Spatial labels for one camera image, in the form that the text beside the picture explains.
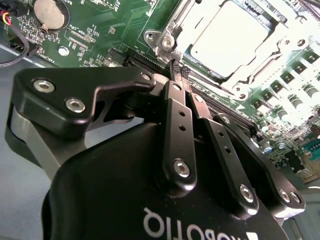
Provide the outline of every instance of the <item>robotiq logo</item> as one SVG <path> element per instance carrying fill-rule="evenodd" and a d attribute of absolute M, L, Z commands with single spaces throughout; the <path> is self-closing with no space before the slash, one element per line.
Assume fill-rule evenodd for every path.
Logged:
<path fill-rule="evenodd" d="M 150 211 L 147 207 L 144 208 L 146 215 L 143 219 L 143 226 L 145 232 L 152 238 L 160 238 L 165 234 L 165 225 L 166 225 L 166 239 L 167 240 L 184 240 L 183 239 L 183 229 L 180 220 L 176 221 L 177 226 L 177 236 L 172 236 L 171 231 L 171 218 L 166 217 L 166 221 L 155 212 Z M 157 231 L 151 230 L 149 226 L 150 219 L 155 219 L 159 223 L 159 229 Z M 241 240 L 239 237 L 234 237 L 232 235 L 227 235 L 223 232 L 215 232 L 212 229 L 206 229 L 203 231 L 200 227 L 195 224 L 190 224 L 186 229 L 187 240 L 193 240 L 191 233 L 197 232 L 201 240 Z M 246 240 L 259 240 L 258 235 L 255 232 L 246 232 Z"/>

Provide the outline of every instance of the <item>wire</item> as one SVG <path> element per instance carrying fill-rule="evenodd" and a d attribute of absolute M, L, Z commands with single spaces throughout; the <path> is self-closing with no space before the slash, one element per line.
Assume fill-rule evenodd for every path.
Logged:
<path fill-rule="evenodd" d="M 320 8 L 320 1 L 319 0 L 300 0 L 300 1 L 311 4 L 317 8 Z"/>
<path fill-rule="evenodd" d="M 22 59 L 24 59 L 24 57 L 28 54 L 28 52 L 30 50 L 30 46 L 29 46 L 29 42 L 27 41 L 27 39 L 25 38 L 23 33 L 20 31 L 20 29 L 11 23 L 11 20 L 8 18 L 9 13 L 8 12 L 1 12 L 1 14 L 2 14 L 3 22 L 6 25 L 8 25 L 8 27 L 15 33 L 15 35 L 23 43 L 23 51 L 17 58 L 12 59 L 10 61 L 6 61 L 6 62 L 0 62 L 0 68 L 5 68 L 5 67 L 9 67 L 11 65 L 17 64 Z"/>
<path fill-rule="evenodd" d="M 4 22 L 6 25 L 10 26 L 12 23 L 11 23 L 11 20 L 10 20 L 10 18 L 8 17 L 8 15 L 9 15 L 8 12 L 3 13 L 3 14 L 2 14 L 2 20 L 3 20 L 3 22 Z"/>

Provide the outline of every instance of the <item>red wire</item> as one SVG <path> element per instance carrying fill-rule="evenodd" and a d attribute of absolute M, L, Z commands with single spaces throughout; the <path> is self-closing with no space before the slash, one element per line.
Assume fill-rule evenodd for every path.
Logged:
<path fill-rule="evenodd" d="M 2 16 L 3 14 L 5 14 L 5 13 L 6 13 L 6 11 L 2 10 L 2 11 L 1 11 L 1 16 Z M 9 24 L 9 26 L 10 26 L 10 25 L 12 24 L 11 19 L 10 19 L 8 16 L 6 16 L 5 19 L 6 19 L 6 21 L 8 22 L 8 24 Z"/>

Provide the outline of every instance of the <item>black metal bracket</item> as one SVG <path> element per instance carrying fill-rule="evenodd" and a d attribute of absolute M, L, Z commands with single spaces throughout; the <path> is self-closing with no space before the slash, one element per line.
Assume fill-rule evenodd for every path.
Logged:
<path fill-rule="evenodd" d="M 221 124 L 212 120 L 205 101 L 199 95 L 192 93 L 189 100 L 200 128 L 199 133 L 211 149 L 212 159 L 209 161 L 217 162 L 222 172 L 223 178 L 219 184 L 225 189 L 221 193 L 225 205 L 237 218 L 248 219 L 257 214 L 259 201 L 228 134 Z"/>
<path fill-rule="evenodd" d="M 102 112 L 106 112 L 119 95 L 150 92 L 155 85 L 150 73 L 139 67 L 27 69 L 14 76 L 11 102 L 18 113 L 53 134 L 78 139 L 94 118 L 100 120 L 95 117 L 96 103 L 104 101 Z M 80 100 L 85 109 L 69 110 L 66 103 L 72 99 Z"/>
<path fill-rule="evenodd" d="M 163 148 L 156 180 L 170 196 L 183 197 L 197 184 L 192 112 L 185 106 L 185 90 L 176 82 L 168 81 L 162 94 Z"/>
<path fill-rule="evenodd" d="M 306 203 L 298 190 L 237 124 L 223 113 L 217 114 L 214 120 L 227 130 L 251 184 L 272 215 L 276 218 L 289 218 L 303 212 Z"/>

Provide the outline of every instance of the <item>silver metal plate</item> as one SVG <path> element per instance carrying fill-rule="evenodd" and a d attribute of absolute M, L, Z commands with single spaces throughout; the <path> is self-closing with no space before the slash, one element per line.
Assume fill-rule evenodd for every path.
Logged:
<path fill-rule="evenodd" d="M 195 42 L 191 55 L 226 78 L 255 58 L 267 36 L 268 30 L 253 16 L 227 1 Z"/>

